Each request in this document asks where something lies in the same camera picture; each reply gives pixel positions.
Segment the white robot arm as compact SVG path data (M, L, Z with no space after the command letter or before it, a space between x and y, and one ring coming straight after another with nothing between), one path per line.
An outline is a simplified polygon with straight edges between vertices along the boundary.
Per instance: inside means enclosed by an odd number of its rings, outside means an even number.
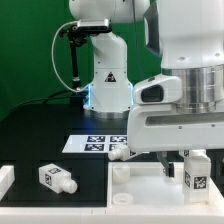
M171 150L221 149L224 139L224 0L70 0L79 21L144 18L146 47L161 73L134 86L127 123L133 152L155 152L168 175Z

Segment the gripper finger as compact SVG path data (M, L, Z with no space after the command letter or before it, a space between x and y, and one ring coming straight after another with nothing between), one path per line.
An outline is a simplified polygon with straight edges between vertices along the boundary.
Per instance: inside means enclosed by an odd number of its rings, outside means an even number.
M168 177L174 176L174 164L167 160L167 153L166 152L158 152L157 159L164 167L165 175Z

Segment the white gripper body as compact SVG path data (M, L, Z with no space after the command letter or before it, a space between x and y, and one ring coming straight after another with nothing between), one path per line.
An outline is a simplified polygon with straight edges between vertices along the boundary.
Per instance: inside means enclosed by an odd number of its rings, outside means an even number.
M171 104L135 104L127 144L133 152L224 149L224 112L176 114Z

